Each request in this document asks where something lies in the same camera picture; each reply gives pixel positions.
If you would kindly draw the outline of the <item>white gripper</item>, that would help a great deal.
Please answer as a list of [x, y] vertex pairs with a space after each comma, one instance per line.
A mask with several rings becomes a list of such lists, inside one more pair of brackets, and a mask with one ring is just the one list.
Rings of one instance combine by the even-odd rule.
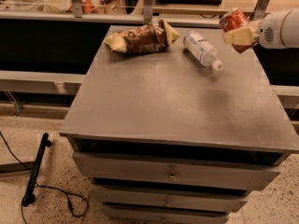
[[259, 37], [259, 44], [266, 49], [284, 49], [280, 37], [284, 11], [278, 11], [265, 16], [262, 20], [250, 21], [249, 27], [240, 27], [226, 32], [224, 42], [231, 45], [249, 46]]

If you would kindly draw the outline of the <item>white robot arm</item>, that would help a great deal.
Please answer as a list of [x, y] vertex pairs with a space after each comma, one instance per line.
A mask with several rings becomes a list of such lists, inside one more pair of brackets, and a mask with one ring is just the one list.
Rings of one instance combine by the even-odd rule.
[[299, 9], [280, 10], [223, 35], [231, 45], [259, 43], [265, 49], [299, 48]]

